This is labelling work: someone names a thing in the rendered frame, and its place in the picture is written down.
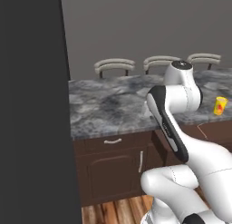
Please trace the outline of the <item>dark brown cupboard door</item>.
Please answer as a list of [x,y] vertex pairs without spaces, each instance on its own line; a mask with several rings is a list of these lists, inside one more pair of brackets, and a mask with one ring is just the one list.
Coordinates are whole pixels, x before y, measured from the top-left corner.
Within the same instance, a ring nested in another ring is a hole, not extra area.
[[[143,151],[143,165],[138,173],[140,151]],[[94,157],[87,166],[91,201],[102,203],[140,195],[140,176],[146,159],[145,148],[106,152]]]

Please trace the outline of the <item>dark brown drawer front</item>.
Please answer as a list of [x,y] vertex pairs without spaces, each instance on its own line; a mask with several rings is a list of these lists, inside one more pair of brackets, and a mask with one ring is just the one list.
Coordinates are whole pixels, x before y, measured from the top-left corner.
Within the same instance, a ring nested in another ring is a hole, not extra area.
[[[121,142],[116,144],[104,144],[105,140],[115,141],[119,138]],[[84,141],[85,152],[87,153],[99,153],[105,151],[117,151],[122,149],[133,149],[138,147],[145,147],[151,142],[151,132],[134,132],[122,135],[107,136],[95,139],[88,139]]]

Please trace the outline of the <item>dark grey tall cabinet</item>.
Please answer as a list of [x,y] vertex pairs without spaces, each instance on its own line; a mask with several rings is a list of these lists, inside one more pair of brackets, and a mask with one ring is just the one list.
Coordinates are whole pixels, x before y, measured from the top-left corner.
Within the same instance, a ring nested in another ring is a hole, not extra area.
[[82,224],[61,0],[0,0],[0,224]]

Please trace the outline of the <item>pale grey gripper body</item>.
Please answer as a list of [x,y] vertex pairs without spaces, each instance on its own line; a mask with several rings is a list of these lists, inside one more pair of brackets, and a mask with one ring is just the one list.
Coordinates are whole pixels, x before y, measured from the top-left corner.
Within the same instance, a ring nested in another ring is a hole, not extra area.
[[143,105],[143,114],[145,117],[152,117],[153,114],[150,112],[150,109],[148,107],[148,104],[147,102],[144,102],[144,105]]

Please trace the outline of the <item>beige backed stool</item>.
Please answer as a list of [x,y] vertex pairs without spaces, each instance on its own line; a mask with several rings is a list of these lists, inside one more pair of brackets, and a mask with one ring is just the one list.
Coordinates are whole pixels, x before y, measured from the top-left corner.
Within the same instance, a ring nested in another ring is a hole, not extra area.
[[129,59],[111,58],[100,60],[94,65],[94,71],[103,78],[103,72],[113,69],[120,69],[125,71],[125,75],[128,76],[129,72],[135,69],[135,62]]
[[196,63],[207,63],[208,69],[210,70],[213,65],[219,65],[221,61],[221,56],[218,54],[191,54],[188,56],[187,61],[192,65]]
[[155,55],[148,57],[143,62],[143,70],[145,74],[149,73],[149,69],[154,66],[168,66],[173,61],[179,61],[178,57],[168,55]]

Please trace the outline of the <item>yellow smoothie cup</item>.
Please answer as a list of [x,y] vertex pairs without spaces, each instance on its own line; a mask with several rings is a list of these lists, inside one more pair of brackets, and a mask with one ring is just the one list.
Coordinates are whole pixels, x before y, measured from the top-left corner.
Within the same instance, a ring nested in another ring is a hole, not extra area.
[[221,115],[227,105],[227,98],[218,96],[214,105],[214,114]]

